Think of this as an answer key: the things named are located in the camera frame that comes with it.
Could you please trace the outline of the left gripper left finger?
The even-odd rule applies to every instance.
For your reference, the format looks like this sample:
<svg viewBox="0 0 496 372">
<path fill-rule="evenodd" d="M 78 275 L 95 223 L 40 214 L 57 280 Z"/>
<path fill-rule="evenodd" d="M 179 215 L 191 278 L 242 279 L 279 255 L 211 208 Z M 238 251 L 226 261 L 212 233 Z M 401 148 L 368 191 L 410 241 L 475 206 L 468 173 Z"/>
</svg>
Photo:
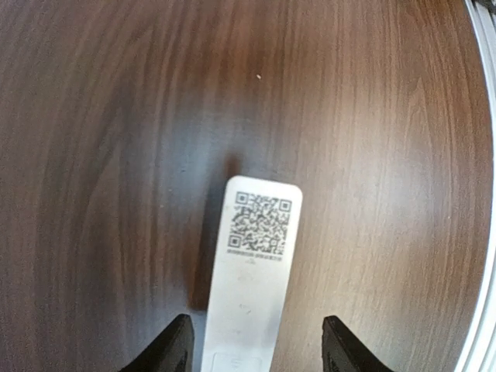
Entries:
<svg viewBox="0 0 496 372">
<path fill-rule="evenodd" d="M 178 315 L 122 372 L 190 372 L 194 329 L 190 315 Z"/>
</svg>

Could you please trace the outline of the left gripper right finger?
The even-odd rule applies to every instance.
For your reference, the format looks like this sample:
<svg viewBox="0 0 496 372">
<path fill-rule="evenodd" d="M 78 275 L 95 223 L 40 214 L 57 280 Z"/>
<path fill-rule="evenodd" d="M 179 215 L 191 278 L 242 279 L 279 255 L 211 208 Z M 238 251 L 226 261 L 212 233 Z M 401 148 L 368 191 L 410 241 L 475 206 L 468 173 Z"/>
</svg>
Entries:
<svg viewBox="0 0 496 372">
<path fill-rule="evenodd" d="M 335 315 L 322 323 L 322 368 L 327 372 L 392 372 Z"/>
</svg>

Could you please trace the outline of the white remote control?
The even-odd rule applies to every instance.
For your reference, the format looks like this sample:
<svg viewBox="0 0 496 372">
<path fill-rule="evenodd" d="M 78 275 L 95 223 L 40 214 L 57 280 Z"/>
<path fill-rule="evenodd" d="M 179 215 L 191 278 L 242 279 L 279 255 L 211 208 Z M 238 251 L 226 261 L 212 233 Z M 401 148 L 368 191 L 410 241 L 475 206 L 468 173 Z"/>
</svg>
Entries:
<svg viewBox="0 0 496 372">
<path fill-rule="evenodd" d="M 228 180 L 215 249 L 203 371 L 268 371 L 281 324 L 301 215 L 299 187 Z"/>
</svg>

